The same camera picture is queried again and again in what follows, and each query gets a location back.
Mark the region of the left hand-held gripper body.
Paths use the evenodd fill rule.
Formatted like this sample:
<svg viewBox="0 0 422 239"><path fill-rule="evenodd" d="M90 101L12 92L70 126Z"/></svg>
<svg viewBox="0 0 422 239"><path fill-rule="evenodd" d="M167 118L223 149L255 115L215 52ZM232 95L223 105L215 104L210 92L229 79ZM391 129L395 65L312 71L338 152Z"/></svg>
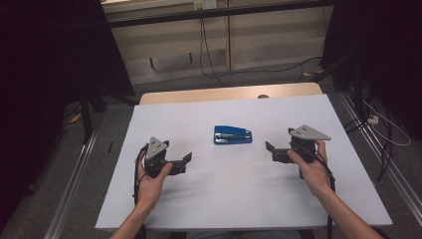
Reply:
<svg viewBox="0 0 422 239"><path fill-rule="evenodd" d="M163 141L152 137L149 141L144 158L144 169L148 176L157 177L163 167L168 164L165 159L167 147Z"/></svg>

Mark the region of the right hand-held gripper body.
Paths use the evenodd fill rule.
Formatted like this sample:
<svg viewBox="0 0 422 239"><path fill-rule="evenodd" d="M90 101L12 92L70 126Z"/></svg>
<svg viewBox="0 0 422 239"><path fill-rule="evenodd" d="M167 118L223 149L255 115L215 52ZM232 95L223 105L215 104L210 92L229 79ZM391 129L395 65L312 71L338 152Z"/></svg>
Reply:
<svg viewBox="0 0 422 239"><path fill-rule="evenodd" d="M289 135L291 136L292 150L298 153L307 163L312 163L316 160L317 140L331 140L330 136L305 124L289 132Z"/></svg>

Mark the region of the blue stapler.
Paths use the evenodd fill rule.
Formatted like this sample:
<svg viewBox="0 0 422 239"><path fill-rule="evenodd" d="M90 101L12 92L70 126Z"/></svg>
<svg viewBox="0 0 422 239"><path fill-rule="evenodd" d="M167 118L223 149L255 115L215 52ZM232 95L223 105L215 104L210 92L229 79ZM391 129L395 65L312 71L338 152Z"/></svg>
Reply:
<svg viewBox="0 0 422 239"><path fill-rule="evenodd" d="M253 141L252 133L242 127L215 125L213 133L215 144L243 144Z"/></svg>

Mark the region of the person's right hand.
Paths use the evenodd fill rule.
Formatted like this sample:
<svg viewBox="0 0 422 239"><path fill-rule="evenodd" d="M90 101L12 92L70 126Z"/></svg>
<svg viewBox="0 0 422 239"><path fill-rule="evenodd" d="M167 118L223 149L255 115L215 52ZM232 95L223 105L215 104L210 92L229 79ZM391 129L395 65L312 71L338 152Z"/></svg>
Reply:
<svg viewBox="0 0 422 239"><path fill-rule="evenodd" d="M312 163L305 162L300 155L292 149L288 151L288 156L299 166L299 170L302 172L304 180L312 195L317 199L322 199L327 194L331 193L326 169L321 164L322 162L326 162L325 142L317 140L316 147L319 160Z"/></svg>

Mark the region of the person's left hand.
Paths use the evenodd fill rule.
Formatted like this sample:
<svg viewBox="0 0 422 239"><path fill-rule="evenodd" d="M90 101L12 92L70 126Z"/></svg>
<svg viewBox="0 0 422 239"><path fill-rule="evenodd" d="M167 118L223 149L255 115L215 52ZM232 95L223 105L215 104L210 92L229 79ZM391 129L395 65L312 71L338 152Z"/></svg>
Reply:
<svg viewBox="0 0 422 239"><path fill-rule="evenodd" d="M146 173L143 164L139 164L137 167L137 207L148 210L153 209L161 195L164 180L171 169L172 164L168 162L163 166L156 177L150 177Z"/></svg>

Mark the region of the white table mat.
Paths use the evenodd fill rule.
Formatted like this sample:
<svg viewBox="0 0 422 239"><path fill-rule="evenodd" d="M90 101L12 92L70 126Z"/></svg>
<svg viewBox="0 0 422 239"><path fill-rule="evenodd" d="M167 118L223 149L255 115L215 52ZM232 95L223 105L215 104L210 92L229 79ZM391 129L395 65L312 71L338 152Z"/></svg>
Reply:
<svg viewBox="0 0 422 239"><path fill-rule="evenodd" d="M134 161L152 138L169 140L167 159L192 153L186 172L166 178L145 221L150 230L318 228L327 214L299 169L274 162L268 141L290 145L289 127L306 124L331 137L326 144L336 194L371 225L391 219L325 95L135 107L97 228L117 228L133 208ZM242 127L253 141L215 144L215 125Z"/></svg>

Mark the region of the black metal stand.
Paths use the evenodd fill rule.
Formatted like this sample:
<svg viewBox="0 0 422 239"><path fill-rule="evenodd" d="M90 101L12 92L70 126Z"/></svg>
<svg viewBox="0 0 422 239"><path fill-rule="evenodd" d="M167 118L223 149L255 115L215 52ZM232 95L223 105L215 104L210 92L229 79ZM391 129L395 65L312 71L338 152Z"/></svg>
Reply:
<svg viewBox="0 0 422 239"><path fill-rule="evenodd" d="M359 62L350 54L344 54L316 77L313 77L312 82L319 83L327 77L331 77L336 91L352 91L355 113L357 118L364 122L366 116L362 102L362 77Z"/></svg>
<svg viewBox="0 0 422 239"><path fill-rule="evenodd" d="M103 99L103 96L112 97L113 99L132 107L138 104L138 100L133 96L118 94L99 84L87 84L80 87L79 102L84 124L84 144L87 144L94 134L90 108L93 108L96 113L103 113L106 110L107 104Z"/></svg>

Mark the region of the black curtain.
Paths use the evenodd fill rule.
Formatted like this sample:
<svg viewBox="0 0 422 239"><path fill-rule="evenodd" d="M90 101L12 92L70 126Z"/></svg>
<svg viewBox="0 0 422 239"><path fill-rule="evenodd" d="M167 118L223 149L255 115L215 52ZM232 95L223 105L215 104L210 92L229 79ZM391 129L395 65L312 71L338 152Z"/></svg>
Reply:
<svg viewBox="0 0 422 239"><path fill-rule="evenodd" d="M336 0L320 65L344 89L356 66L373 91L422 140L422 0Z"/></svg>
<svg viewBox="0 0 422 239"><path fill-rule="evenodd" d="M104 0L0 0L0 233L38 176L65 107L132 85Z"/></svg>

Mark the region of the black horizontal bar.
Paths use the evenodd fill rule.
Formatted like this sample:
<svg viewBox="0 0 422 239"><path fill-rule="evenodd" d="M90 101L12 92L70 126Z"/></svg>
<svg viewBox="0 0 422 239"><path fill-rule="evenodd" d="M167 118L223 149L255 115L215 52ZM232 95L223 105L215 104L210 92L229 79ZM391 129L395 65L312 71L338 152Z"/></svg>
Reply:
<svg viewBox="0 0 422 239"><path fill-rule="evenodd" d="M228 7L212 10L197 10L191 12L164 14L151 17L133 17L109 20L111 28L130 27L139 25L150 25L158 23L178 22L196 19L207 19L215 17L226 17L236 15L258 14L276 11L288 11L298 9L309 9L316 7L333 6L337 0L297 0L285 3L260 4L241 7Z"/></svg>

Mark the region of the aluminium floor rail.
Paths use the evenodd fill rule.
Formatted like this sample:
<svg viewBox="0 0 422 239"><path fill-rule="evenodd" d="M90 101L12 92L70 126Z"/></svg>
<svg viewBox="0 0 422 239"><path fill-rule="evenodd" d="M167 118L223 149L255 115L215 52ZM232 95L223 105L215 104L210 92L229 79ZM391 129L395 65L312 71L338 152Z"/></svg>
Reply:
<svg viewBox="0 0 422 239"><path fill-rule="evenodd" d="M82 180L86 164L90 159L92 150L94 148L98 132L95 130L87 141L84 143L76 166L72 172L71 178L66 186L65 192L60 200L60 203L54 213L44 239L60 239L63 229L65 227L67 218L75 200L77 190Z"/></svg>
<svg viewBox="0 0 422 239"><path fill-rule="evenodd" d="M415 146L416 140L390 119L387 109L379 109L371 102L362 100L366 119L361 122L357 118L354 102L349 93L339 93L338 95L351 117L351 120L344 125L345 131L347 133L359 132L380 163L380 168L372 179L373 183L379 185L381 179L388 176L415 219L422 226L422 192L418 192L411 185L410 171L400 168L397 164L398 150ZM378 116L379 123L369 124L367 119L370 115Z"/></svg>

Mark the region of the white wall socket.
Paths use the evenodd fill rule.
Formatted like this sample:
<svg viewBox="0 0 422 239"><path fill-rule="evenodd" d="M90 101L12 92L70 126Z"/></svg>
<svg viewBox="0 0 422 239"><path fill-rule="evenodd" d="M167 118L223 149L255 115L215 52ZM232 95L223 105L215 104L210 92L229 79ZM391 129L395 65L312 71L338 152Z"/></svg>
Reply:
<svg viewBox="0 0 422 239"><path fill-rule="evenodd" d="M195 10L210 10L217 8L217 0L194 0Z"/></svg>

